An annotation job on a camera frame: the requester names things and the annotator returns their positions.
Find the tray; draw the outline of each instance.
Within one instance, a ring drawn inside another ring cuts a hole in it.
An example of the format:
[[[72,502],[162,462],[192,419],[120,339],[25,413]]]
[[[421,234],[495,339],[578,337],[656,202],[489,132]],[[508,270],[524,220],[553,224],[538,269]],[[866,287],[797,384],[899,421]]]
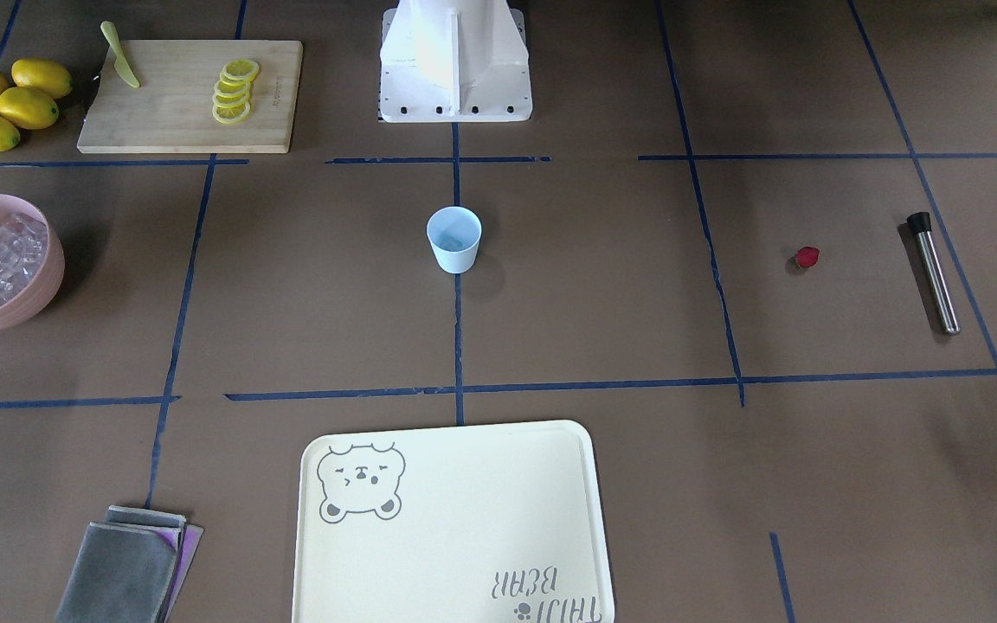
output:
[[[335,434],[302,454],[293,623],[614,620],[573,421]]]

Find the wooden cutting board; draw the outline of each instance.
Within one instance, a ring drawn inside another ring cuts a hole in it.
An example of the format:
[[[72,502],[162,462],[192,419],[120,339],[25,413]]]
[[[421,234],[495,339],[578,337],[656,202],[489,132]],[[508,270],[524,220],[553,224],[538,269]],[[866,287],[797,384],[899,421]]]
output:
[[[299,41],[122,41],[141,87],[128,86],[106,55],[99,93],[76,146],[86,154],[287,153],[302,68]],[[239,123],[214,120],[211,96],[228,61],[261,64],[253,111]]]

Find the stainless steel muddler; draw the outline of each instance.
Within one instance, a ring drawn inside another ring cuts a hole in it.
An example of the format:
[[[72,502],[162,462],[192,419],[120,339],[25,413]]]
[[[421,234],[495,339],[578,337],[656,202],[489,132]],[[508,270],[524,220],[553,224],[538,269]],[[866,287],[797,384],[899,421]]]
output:
[[[937,248],[933,245],[933,222],[929,220],[929,212],[910,214],[906,218],[910,232],[917,240],[917,251],[922,256],[922,265],[926,275],[929,275],[929,289],[933,291],[933,301],[937,307],[937,316],[941,319],[941,327],[946,334],[956,335],[961,332],[961,324],[956,320],[953,299],[949,296],[949,285],[945,283],[945,273],[941,271],[941,261],[937,259]]]

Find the blue tape line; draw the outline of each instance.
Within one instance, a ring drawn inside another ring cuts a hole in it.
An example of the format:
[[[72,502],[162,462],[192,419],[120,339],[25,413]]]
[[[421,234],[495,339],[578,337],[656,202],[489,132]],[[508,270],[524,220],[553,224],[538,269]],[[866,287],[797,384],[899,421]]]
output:
[[[460,359],[463,354],[463,334],[460,332],[460,320],[463,319],[463,307],[460,304],[460,276],[453,279],[453,289],[456,291],[456,324],[454,330],[453,351],[456,366],[456,426],[464,426],[464,364]]]
[[[329,389],[318,391],[267,391],[259,394],[226,394],[233,402],[261,400],[310,400],[324,398],[380,398],[384,395],[455,394],[456,387],[392,387],[385,389]]]
[[[541,157],[541,162],[551,162],[551,158]],[[537,162],[537,157],[460,157],[462,163],[493,163],[493,162]]]
[[[529,382],[499,385],[466,385],[464,394],[497,394],[502,391],[570,391],[574,389],[634,389],[648,387],[703,387],[736,385],[732,377],[652,380],[592,380],[592,382]]]
[[[3,31],[3,39],[0,40],[0,62],[3,62],[3,52],[7,50],[7,42],[10,41],[10,33],[13,32],[13,23],[17,19],[17,11],[21,9],[21,0],[15,0],[15,5],[10,12],[10,19],[7,20],[7,28]]]
[[[187,320],[187,306],[190,304],[190,287],[195,280],[195,260],[198,256],[198,241],[203,236],[203,223],[206,220],[206,206],[210,201],[210,189],[214,185],[214,165],[217,154],[210,154],[209,165],[206,166],[206,181],[203,183],[202,200],[198,203],[198,218],[195,222],[195,236],[190,243],[190,259],[187,260],[187,273],[183,279],[183,296],[179,301],[179,316],[175,323],[175,336],[171,340],[171,362],[167,367],[167,377],[164,380],[164,395],[171,395],[171,390],[175,386],[175,370],[179,364],[179,347],[183,343],[183,324]],[[156,435],[153,439],[153,451],[151,451],[151,469],[149,473],[149,496],[145,498],[145,508],[150,508],[151,496],[156,488],[156,473],[159,469],[159,454],[161,454],[161,437],[167,427],[167,406],[164,402],[159,408],[159,415],[156,418]]]
[[[241,11],[237,12],[237,30],[233,33],[234,39],[241,39],[241,32],[245,29],[246,8],[248,8],[248,0],[241,0]]]
[[[114,405],[162,405],[174,395],[134,395],[130,398],[68,398],[50,400],[0,400],[0,409],[50,409],[62,407],[110,407]]]
[[[695,158],[698,161],[721,161],[721,159],[906,159],[910,154],[901,153],[846,153],[846,154],[704,154],[688,157],[687,154],[647,154],[637,157],[638,161],[680,161]]]
[[[844,380],[893,380],[915,378],[964,378],[997,377],[994,368],[969,368],[961,370],[906,370],[898,372],[848,372],[833,375],[780,375],[770,377],[744,377],[749,385],[784,382],[843,382]]]
[[[168,402],[162,402],[159,406],[159,415],[156,415],[156,434],[153,437],[153,451],[149,462],[149,494],[145,496],[144,504],[146,509],[151,508],[151,496],[156,491],[156,474],[159,473],[159,450],[161,450],[159,439],[163,437],[164,429],[167,428],[167,406]]]
[[[40,167],[40,169],[73,169],[81,166],[207,166],[210,164],[248,164],[246,158],[218,159],[82,159],[82,161],[0,162],[0,169]]]
[[[325,164],[448,164],[450,157],[335,157]]]
[[[456,157],[335,157],[325,164],[452,164]],[[461,163],[551,162],[551,157],[459,157]]]
[[[926,158],[982,158],[982,159],[995,159],[997,158],[997,152],[973,152],[973,153],[922,153],[918,152],[917,157]]]
[[[862,382],[862,380],[902,380],[921,378],[996,377],[994,368],[959,370],[902,370],[895,372],[850,372],[831,375],[784,375],[741,377],[745,385],[780,385],[796,382]],[[497,394],[506,391],[567,391],[578,389],[634,389],[651,387],[704,387],[736,385],[735,377],[703,377],[645,380],[593,380],[592,382],[495,383],[495,385],[456,385],[446,387],[395,387],[383,389],[333,389],[318,391],[276,391],[260,394],[226,394],[234,401],[301,400],[317,398],[375,398],[380,395]]]
[[[460,205],[460,124],[452,124],[452,205]],[[455,325],[453,328],[453,361],[456,381],[456,426],[464,426],[464,364],[462,354],[463,335],[460,334],[460,320],[463,317],[460,300],[460,276],[452,279],[455,294]]]
[[[452,123],[452,205],[460,205],[460,124]]]
[[[705,212],[703,185],[699,182],[699,170],[695,163],[695,150],[691,146],[691,134],[687,127],[687,113],[684,111],[684,96],[679,86],[679,76],[676,74],[676,62],[672,58],[672,44],[668,41],[668,25],[664,20],[664,5],[656,0],[656,15],[660,22],[660,39],[664,43],[664,56],[668,62],[668,74],[672,76],[672,93],[676,98],[676,112],[679,115],[679,129],[684,133],[684,145],[687,147],[687,164],[691,170],[691,185],[695,188],[695,201],[699,208],[699,220],[703,222],[703,236],[710,249],[710,273],[713,275],[713,285],[717,289],[717,300],[721,303],[721,317],[725,323],[725,342],[729,345],[729,358],[733,363],[733,377],[736,378],[737,397],[744,406],[744,383],[741,382],[741,363],[736,355],[736,340],[733,339],[733,326],[729,320],[729,307],[725,303],[725,290],[721,285],[721,272],[717,269],[717,253],[713,248],[713,236],[710,233],[710,222]]]
[[[913,158],[914,169],[917,170],[918,180],[922,182],[922,189],[925,190],[926,200],[929,200],[929,207],[933,210],[933,216],[937,220],[937,228],[941,230],[941,237],[945,240],[945,246],[949,249],[949,255],[952,256],[956,273],[959,279],[961,279],[962,286],[964,286],[964,292],[967,294],[968,302],[972,305],[976,322],[980,325],[980,331],[982,332],[982,336],[984,336],[984,342],[987,344],[987,350],[990,351],[990,356],[994,360],[994,367],[997,369],[997,349],[994,348],[994,340],[990,337],[990,330],[987,328],[987,323],[980,311],[980,304],[976,301],[972,284],[968,281],[964,266],[961,264],[961,259],[959,259],[959,255],[956,252],[956,246],[953,244],[953,238],[949,236],[949,228],[945,225],[945,220],[941,216],[941,210],[937,206],[937,200],[934,198],[933,190],[929,187],[929,179],[925,175],[921,158],[919,158],[917,151],[914,150],[913,141],[910,141],[910,132],[907,132],[906,123],[903,122],[903,115],[898,111],[898,103],[895,101],[894,94],[891,93],[891,87],[890,84],[887,84],[886,76],[883,75],[883,67],[879,64],[879,59],[875,55],[875,48],[872,47],[872,41],[867,35],[867,29],[864,28],[863,20],[859,17],[859,11],[856,10],[855,0],[847,0],[847,2],[848,10],[852,12],[853,19],[856,22],[856,29],[858,29],[859,35],[864,40],[864,47],[867,48],[867,54],[872,60],[872,66],[875,67],[875,75],[879,78],[879,84],[883,87],[883,92],[887,96],[887,102],[891,104],[891,111],[895,115],[895,122],[898,123],[898,130],[902,132],[903,140],[906,142],[906,149],[910,151],[910,157]]]
[[[794,604],[791,603],[791,587],[787,584],[787,570],[783,567],[783,552],[779,547],[779,536],[768,533],[772,542],[772,556],[775,557],[775,572],[779,575],[779,590],[783,593],[783,610],[787,612],[787,623],[794,623]]]

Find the pink bowl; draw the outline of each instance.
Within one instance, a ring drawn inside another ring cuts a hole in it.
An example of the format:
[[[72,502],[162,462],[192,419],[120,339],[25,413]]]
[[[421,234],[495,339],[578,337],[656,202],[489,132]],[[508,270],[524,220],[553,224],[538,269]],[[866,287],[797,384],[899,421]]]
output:
[[[60,281],[64,279],[64,249],[44,214],[23,198],[0,195],[0,221],[16,213],[32,216],[47,226],[48,251],[30,283],[0,307],[0,330],[22,323],[44,309],[56,295],[56,291],[60,289]]]

